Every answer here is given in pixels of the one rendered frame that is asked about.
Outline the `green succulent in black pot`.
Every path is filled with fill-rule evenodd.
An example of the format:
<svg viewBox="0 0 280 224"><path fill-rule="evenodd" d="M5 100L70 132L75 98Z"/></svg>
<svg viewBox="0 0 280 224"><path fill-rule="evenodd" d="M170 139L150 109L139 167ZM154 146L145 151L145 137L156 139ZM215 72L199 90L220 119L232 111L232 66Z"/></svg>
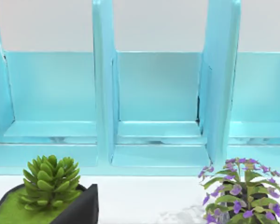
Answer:
<svg viewBox="0 0 280 224"><path fill-rule="evenodd" d="M0 224L99 224L98 186L80 184L71 157L38 156L0 200Z"/></svg>

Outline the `light blue rack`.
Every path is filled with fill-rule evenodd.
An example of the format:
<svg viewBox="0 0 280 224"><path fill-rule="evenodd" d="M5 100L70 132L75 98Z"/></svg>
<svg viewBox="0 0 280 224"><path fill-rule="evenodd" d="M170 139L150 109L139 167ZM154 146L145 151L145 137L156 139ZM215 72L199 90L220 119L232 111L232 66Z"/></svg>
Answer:
<svg viewBox="0 0 280 224"><path fill-rule="evenodd" d="M0 0L0 175L280 172L280 23L263 0Z"/></svg>

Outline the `purple flower plant pot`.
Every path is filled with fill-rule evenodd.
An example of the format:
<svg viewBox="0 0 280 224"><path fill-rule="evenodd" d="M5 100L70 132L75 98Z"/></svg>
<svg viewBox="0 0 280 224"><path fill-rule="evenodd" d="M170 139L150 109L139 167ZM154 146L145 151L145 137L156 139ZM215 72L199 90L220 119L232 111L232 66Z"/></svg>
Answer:
<svg viewBox="0 0 280 224"><path fill-rule="evenodd" d="M203 199L206 224L280 224L280 178L258 160L232 158L217 172L203 167L198 178L204 190L218 183Z"/></svg>

